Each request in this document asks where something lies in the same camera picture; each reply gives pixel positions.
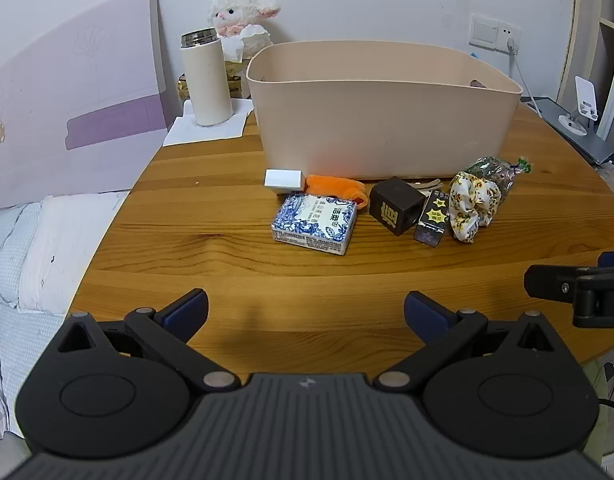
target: bed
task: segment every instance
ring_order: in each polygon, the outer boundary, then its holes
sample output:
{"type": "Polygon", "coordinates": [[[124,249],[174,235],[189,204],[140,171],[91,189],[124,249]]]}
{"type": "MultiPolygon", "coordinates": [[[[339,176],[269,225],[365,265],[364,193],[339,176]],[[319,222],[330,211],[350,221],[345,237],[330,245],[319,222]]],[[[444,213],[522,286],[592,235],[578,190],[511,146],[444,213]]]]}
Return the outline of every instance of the bed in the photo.
{"type": "Polygon", "coordinates": [[[157,0],[109,0],[0,68],[0,439],[167,135],[157,0]]]}

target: light switch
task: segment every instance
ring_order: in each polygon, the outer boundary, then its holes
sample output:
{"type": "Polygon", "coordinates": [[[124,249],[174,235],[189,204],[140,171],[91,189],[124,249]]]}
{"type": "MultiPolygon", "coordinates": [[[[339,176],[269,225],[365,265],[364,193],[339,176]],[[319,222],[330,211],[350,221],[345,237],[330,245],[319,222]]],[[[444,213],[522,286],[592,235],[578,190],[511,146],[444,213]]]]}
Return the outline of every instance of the light switch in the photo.
{"type": "Polygon", "coordinates": [[[498,41],[498,30],[500,22],[484,16],[472,15],[471,17],[471,36],[469,43],[487,48],[494,48],[498,41]]]}

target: wooden table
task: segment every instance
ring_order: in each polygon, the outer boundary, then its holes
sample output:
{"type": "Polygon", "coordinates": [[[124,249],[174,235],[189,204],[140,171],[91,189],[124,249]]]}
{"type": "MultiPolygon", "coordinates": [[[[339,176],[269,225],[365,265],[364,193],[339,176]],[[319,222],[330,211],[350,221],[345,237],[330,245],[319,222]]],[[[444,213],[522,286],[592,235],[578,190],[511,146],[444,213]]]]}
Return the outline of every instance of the wooden table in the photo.
{"type": "Polygon", "coordinates": [[[490,319],[548,316],[579,361],[614,346],[614,330],[571,325],[571,307],[533,300],[532,263],[594,265],[614,250],[614,195],[555,131],[521,105],[501,156],[527,156],[509,198],[474,244],[446,235],[437,249],[395,237],[359,215],[345,256],[271,238],[280,200],[248,122],[239,139],[162,148],[104,237],[72,308],[98,320],[159,308],[194,287],[210,298],[190,345],[244,378],[249,372],[350,372],[373,377],[422,343],[403,299],[420,290],[490,319]]]}

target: gray ribbed panel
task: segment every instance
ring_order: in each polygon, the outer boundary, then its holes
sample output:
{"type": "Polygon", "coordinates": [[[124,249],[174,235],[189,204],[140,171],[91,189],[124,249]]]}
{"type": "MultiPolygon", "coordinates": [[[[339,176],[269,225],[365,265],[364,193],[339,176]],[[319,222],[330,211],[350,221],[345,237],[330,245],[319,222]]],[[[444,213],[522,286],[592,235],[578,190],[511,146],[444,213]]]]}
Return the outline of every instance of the gray ribbed panel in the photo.
{"type": "Polygon", "coordinates": [[[360,374],[309,377],[258,374],[237,392],[206,396],[184,428],[145,452],[125,459],[91,463],[39,455],[10,478],[600,480],[606,477],[577,452],[533,462],[514,462],[463,449],[437,433],[409,397],[377,392],[360,374]]]}

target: blue and white tissue package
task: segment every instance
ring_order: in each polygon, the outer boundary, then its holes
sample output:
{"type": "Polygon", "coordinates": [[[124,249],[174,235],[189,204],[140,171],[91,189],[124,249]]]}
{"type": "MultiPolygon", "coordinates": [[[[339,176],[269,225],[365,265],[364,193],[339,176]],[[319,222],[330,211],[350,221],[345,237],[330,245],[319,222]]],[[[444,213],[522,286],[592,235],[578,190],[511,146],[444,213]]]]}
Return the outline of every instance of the blue and white tissue package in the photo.
{"type": "Polygon", "coordinates": [[[271,224],[274,240],[344,254],[356,222],[356,202],[294,193],[271,224]]]}

